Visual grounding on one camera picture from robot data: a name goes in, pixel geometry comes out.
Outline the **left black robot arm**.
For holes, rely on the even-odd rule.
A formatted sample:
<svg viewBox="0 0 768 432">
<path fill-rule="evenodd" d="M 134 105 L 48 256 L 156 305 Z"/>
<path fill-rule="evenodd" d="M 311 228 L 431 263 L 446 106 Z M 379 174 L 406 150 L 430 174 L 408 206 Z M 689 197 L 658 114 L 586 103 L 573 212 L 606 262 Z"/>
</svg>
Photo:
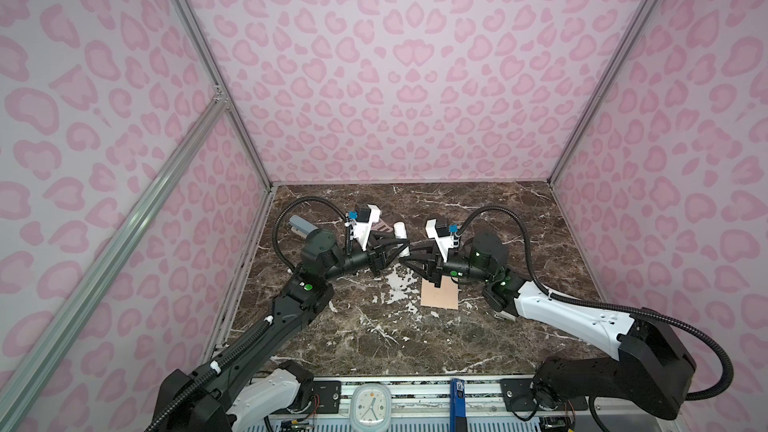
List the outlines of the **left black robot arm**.
<svg viewBox="0 0 768 432">
<path fill-rule="evenodd" d="M 311 414 L 318 409 L 311 396 L 314 376 L 304 366 L 288 360 L 265 378 L 257 378 L 257 372 L 329 305 L 333 280 L 365 269 L 382 272 L 405 254 L 410 241 L 401 222 L 391 231 L 375 230 L 381 211 L 374 205 L 342 212 L 324 198 L 315 201 L 340 217 L 343 236 L 306 228 L 300 260 L 289 267 L 291 276 L 266 315 L 192 372 L 175 370 L 167 376 L 148 430 L 245 431 L 275 412 Z"/>
</svg>

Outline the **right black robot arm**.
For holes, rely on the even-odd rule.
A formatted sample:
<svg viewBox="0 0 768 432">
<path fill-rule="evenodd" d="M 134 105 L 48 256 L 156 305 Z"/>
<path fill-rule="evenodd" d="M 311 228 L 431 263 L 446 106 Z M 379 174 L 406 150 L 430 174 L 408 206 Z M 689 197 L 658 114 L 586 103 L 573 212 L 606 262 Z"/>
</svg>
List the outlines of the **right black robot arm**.
<svg viewBox="0 0 768 432">
<path fill-rule="evenodd" d="M 509 250 L 494 233 L 465 234 L 472 222 L 489 212 L 509 217 L 523 242 L 526 271 L 508 263 Z M 695 326 L 653 309 L 578 299 L 546 286 L 534 270 L 532 242 L 523 220 L 512 210 L 487 205 L 461 224 L 431 219 L 427 242 L 413 245 L 400 263 L 434 286 L 445 279 L 456 284 L 478 282 L 489 307 L 505 319 L 523 318 L 557 328 L 602 351 L 592 359 L 549 357 L 529 385 L 531 401 L 551 409 L 574 397 L 593 408 L 599 398 L 633 403 L 650 415 L 675 419 L 686 402 L 713 399 L 728 390 L 734 364 L 713 338 Z M 717 357 L 721 375 L 699 391 L 691 388 L 697 364 L 679 338 L 684 332 Z"/>
</svg>

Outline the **grey blue stapler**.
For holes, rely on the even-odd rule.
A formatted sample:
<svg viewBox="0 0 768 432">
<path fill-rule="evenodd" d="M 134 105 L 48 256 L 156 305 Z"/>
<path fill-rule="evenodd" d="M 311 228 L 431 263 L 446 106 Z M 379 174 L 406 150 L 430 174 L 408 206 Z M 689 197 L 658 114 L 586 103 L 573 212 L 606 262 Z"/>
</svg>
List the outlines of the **grey blue stapler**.
<svg viewBox="0 0 768 432">
<path fill-rule="evenodd" d="M 291 231 L 302 239 L 306 239 L 312 232 L 318 229 L 316 225 L 298 215 L 290 217 L 289 225 Z"/>
</svg>

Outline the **pink calculator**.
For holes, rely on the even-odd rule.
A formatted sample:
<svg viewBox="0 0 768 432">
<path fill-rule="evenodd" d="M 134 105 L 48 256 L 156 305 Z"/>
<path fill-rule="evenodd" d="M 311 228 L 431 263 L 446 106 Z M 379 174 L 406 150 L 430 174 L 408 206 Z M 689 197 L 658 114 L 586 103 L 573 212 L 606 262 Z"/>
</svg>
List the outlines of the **pink calculator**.
<svg viewBox="0 0 768 432">
<path fill-rule="evenodd" d="M 372 226 L 373 231 L 379 231 L 379 232 L 392 232 L 393 228 L 391 225 L 387 224 L 385 221 L 381 220 L 377 223 L 375 223 Z"/>
</svg>

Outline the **peach paper envelope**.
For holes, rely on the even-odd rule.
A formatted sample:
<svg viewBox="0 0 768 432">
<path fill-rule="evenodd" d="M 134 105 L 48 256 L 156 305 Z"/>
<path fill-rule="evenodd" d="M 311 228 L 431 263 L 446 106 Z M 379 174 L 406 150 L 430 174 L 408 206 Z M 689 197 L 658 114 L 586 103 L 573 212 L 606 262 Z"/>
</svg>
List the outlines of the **peach paper envelope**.
<svg viewBox="0 0 768 432">
<path fill-rule="evenodd" d="M 459 288 L 450 279 L 444 279 L 441 286 L 437 287 L 433 283 L 422 280 L 421 283 L 421 305 L 446 310 L 457 310 L 459 306 Z"/>
</svg>

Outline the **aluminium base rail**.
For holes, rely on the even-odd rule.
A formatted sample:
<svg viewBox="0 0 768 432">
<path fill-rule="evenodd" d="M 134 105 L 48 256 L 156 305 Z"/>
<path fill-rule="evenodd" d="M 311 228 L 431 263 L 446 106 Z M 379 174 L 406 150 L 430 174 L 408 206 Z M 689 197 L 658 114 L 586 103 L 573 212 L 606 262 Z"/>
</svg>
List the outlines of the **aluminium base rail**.
<svg viewBox="0 0 768 432">
<path fill-rule="evenodd" d="M 543 408 L 535 404 L 527 375 L 316 377 L 311 414 L 275 412 L 245 431 L 354 431 L 349 419 L 355 389 L 367 383 L 387 386 L 392 395 L 388 431 L 449 431 L 450 381 L 466 382 L 469 431 L 681 431 L 679 420 L 655 418 L 619 399 L 585 397 Z"/>
</svg>

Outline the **white analog clock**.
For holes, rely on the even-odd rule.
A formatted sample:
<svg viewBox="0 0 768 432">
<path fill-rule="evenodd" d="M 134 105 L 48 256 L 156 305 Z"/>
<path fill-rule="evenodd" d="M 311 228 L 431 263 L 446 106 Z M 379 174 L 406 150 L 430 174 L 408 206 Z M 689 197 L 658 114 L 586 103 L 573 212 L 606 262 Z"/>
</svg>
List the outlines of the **white analog clock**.
<svg viewBox="0 0 768 432">
<path fill-rule="evenodd" d="M 351 427 L 357 432 L 385 432 L 392 422 L 392 395 L 380 383 L 358 386 L 349 405 Z"/>
</svg>

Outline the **white glue stick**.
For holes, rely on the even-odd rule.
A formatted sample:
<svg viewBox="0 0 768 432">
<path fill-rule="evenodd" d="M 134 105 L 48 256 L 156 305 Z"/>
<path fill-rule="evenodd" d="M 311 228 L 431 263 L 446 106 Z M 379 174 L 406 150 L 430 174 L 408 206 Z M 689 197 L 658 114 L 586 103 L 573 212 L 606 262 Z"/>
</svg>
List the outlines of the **white glue stick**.
<svg viewBox="0 0 768 432">
<path fill-rule="evenodd" d="M 403 240 L 403 243 L 401 244 L 402 250 L 399 252 L 399 257 L 407 257 L 410 255 L 410 249 L 409 249 L 409 238 L 408 233 L 406 230 L 406 225 L 404 222 L 396 222 L 393 224 L 393 231 L 394 236 L 397 239 Z"/>
</svg>

